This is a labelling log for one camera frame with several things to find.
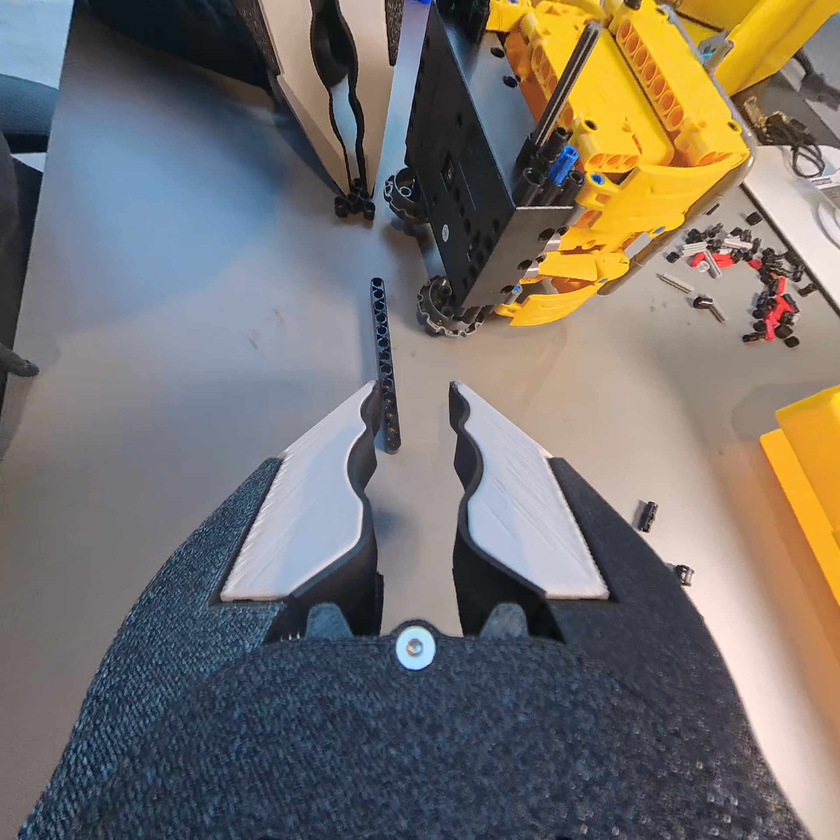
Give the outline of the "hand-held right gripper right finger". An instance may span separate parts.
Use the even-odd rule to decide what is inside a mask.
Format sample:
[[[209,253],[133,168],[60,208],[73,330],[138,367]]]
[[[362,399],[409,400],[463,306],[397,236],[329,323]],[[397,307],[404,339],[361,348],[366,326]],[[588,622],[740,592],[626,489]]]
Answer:
[[[462,381],[449,385],[449,421],[466,547],[547,601],[607,601],[551,453]]]

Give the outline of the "person in black hoodie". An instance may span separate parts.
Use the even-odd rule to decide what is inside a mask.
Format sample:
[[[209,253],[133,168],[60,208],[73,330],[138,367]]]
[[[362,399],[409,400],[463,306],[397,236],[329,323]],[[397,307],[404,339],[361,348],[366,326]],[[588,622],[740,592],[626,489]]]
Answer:
[[[14,350],[43,170],[58,90],[1,76],[1,402],[9,379],[30,379],[35,362]]]

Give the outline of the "yellow toy block robot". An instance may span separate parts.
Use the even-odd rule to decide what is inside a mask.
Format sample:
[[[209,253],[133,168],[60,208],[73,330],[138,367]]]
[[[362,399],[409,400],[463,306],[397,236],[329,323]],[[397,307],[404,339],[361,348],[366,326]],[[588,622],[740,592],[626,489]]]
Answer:
[[[531,134],[585,24],[602,33],[546,144]],[[444,273],[417,294],[431,335],[571,315],[621,284],[627,250],[675,233],[751,159],[727,95],[659,2],[432,2],[385,184]]]

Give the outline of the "grey desk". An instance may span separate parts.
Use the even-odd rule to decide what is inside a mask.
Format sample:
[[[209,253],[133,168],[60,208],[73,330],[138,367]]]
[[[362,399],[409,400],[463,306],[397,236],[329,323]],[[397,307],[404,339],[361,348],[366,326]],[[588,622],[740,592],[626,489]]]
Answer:
[[[162,564],[269,457],[363,383],[386,284],[402,426],[369,485],[383,630],[461,635],[462,381],[695,572],[755,737],[814,838],[838,838],[838,608],[760,436],[838,384],[838,316],[742,343],[759,282],[652,269],[541,329],[427,336],[429,234],[333,215],[259,91],[72,21],[2,420],[2,838],[53,774],[88,685]]]

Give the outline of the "yellow plastic bin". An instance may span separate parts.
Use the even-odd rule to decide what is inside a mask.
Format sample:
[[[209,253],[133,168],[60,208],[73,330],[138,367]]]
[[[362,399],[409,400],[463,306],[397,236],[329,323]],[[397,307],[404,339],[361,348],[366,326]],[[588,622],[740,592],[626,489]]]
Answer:
[[[775,413],[760,444],[826,581],[838,592],[839,387]]]
[[[779,71],[831,16],[838,1],[674,1],[707,68],[728,94]]]

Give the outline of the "small red black parts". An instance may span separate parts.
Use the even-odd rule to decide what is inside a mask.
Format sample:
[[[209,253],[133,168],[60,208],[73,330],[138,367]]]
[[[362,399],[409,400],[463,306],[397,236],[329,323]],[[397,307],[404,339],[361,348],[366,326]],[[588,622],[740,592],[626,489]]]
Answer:
[[[734,270],[745,270],[758,287],[750,293],[747,313],[751,322],[741,343],[777,343],[797,350],[802,345],[797,332],[802,319],[799,297],[816,291],[817,285],[811,281],[796,289],[805,277],[804,265],[792,253],[763,243],[754,231],[762,219],[754,212],[740,226],[713,223],[692,227],[677,246],[665,252],[665,263],[714,282]]]

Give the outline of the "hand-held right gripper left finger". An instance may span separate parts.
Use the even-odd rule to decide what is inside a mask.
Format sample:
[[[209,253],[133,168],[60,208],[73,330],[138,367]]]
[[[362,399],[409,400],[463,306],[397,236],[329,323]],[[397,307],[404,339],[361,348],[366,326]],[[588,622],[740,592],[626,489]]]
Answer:
[[[368,381],[280,454],[221,602],[301,596],[365,551],[381,408],[382,388]]]

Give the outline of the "long black toy beam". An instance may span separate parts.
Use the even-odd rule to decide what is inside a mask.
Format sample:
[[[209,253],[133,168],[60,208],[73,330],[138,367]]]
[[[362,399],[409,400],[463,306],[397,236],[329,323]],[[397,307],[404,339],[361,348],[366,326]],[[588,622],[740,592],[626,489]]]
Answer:
[[[385,283],[380,277],[371,279],[371,315],[374,328],[375,361],[381,386],[382,442],[384,451],[388,455],[394,455],[402,446],[402,436],[396,400],[393,348]]]

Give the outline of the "grey metal axle rod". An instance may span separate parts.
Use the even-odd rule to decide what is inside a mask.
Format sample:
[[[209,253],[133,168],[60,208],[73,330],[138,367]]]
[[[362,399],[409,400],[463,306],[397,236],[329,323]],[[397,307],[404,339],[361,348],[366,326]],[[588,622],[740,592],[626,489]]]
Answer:
[[[531,142],[534,149],[540,150],[554,131],[560,112],[563,110],[574,84],[597,45],[601,33],[602,25],[599,22],[590,20],[585,24],[542,111],[540,120],[532,131]]]

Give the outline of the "small metal clip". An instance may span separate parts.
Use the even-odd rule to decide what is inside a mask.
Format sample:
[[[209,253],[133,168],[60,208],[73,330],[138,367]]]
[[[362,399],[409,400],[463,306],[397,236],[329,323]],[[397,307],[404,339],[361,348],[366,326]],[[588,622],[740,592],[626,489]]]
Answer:
[[[806,127],[781,111],[762,110],[756,96],[745,98],[739,106],[762,144],[793,147],[807,140]]]

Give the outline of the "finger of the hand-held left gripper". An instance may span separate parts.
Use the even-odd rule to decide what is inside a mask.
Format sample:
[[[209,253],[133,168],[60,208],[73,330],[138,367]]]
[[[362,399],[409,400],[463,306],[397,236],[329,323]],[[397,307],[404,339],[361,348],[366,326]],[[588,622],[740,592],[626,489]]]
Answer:
[[[279,74],[290,104],[339,194],[366,190],[350,172],[344,144],[344,83],[354,85],[357,62],[350,28],[338,1],[261,1]]]
[[[385,2],[344,3],[357,62],[354,85],[350,78],[344,83],[344,144],[352,176],[364,179],[372,196],[403,160],[429,8],[424,2],[403,3],[397,58],[391,64]]]

